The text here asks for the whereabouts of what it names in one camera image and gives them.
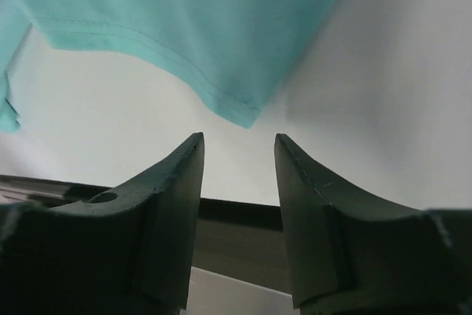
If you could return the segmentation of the mint green t shirt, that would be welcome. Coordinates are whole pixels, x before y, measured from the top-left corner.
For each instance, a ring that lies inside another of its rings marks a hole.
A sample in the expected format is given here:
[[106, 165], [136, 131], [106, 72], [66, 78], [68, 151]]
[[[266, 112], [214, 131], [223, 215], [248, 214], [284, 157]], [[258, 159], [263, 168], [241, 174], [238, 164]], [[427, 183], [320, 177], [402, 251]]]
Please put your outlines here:
[[253, 126], [337, 0], [11, 0], [58, 49], [132, 55]]

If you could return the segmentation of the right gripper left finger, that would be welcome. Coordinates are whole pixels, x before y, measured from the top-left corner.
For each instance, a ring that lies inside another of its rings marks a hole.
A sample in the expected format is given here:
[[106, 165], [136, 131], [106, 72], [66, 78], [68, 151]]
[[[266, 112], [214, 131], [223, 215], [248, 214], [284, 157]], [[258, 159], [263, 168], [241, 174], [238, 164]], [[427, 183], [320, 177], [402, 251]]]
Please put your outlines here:
[[1, 206], [3, 314], [179, 314], [204, 171], [195, 133], [89, 201]]

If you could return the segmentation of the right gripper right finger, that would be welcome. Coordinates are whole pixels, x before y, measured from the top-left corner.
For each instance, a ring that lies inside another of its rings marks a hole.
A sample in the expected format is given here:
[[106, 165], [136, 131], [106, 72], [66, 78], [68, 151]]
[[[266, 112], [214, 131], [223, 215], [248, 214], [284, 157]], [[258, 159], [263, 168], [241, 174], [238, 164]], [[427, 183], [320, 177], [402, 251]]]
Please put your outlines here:
[[471, 211], [362, 190], [285, 134], [274, 143], [294, 307], [302, 314], [469, 314]]

